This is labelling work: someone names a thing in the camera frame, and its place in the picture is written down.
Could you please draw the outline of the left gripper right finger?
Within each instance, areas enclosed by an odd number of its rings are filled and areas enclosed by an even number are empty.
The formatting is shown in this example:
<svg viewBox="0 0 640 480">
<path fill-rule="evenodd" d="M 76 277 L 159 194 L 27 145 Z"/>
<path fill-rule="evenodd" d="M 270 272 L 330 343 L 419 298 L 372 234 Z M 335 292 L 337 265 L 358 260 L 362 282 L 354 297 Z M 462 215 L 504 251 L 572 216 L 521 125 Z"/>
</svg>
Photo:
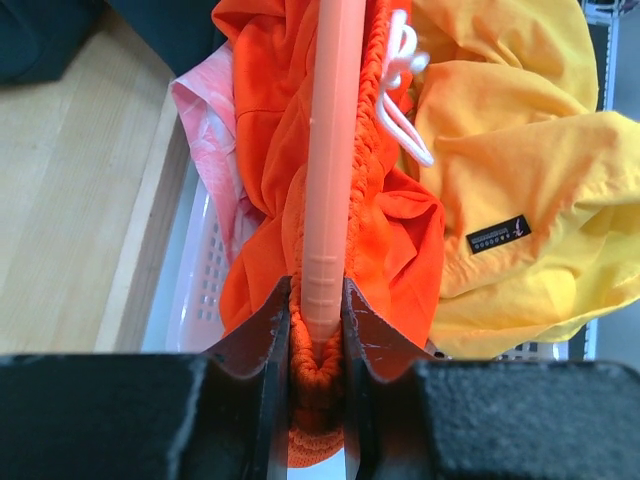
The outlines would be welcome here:
<svg viewBox="0 0 640 480">
<path fill-rule="evenodd" d="M 439 360 L 344 284 L 350 479 L 635 479 L 639 375 L 611 362 Z"/>
</svg>

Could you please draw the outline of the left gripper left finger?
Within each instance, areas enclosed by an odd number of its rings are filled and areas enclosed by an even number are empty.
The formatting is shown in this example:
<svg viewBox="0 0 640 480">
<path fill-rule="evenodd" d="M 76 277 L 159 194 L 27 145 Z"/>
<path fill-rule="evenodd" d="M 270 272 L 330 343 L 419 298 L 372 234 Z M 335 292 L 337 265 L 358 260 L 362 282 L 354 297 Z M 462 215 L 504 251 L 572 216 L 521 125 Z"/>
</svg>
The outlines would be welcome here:
<svg viewBox="0 0 640 480">
<path fill-rule="evenodd" d="M 5 479 L 283 479 L 290 285 L 202 353 L 1 360 Z"/>
</svg>

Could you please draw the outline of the bright orange shorts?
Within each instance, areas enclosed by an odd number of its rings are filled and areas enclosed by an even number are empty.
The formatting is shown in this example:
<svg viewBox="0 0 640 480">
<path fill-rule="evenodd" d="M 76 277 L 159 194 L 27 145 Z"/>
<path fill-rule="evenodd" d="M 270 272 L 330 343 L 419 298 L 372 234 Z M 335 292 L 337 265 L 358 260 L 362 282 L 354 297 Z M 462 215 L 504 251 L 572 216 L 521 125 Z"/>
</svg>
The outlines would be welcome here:
<svg viewBox="0 0 640 480">
<path fill-rule="evenodd" d="M 444 209 L 397 167 L 398 145 L 375 112 L 390 15 L 409 8 L 406 1 L 371 1 L 366 8 L 345 266 L 370 306 L 424 346 L 439 299 Z M 232 263 L 220 314 L 233 330 L 263 305 L 280 278 L 291 280 L 293 468 L 315 465 L 343 445 L 342 338 L 331 338 L 317 365 L 300 314 L 318 12 L 315 1 L 223 1 L 212 13 L 233 51 L 237 166 L 262 214 Z"/>
</svg>

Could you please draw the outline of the orange plastic hanger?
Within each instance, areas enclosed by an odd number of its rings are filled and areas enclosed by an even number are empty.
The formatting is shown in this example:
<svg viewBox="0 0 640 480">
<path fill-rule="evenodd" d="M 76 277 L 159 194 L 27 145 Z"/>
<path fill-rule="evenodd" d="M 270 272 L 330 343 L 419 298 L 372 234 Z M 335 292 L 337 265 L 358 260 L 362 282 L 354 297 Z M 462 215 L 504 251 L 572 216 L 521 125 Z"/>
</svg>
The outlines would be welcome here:
<svg viewBox="0 0 640 480">
<path fill-rule="evenodd" d="M 337 331 L 366 3 L 319 3 L 307 165 L 301 316 L 314 354 Z"/>
</svg>

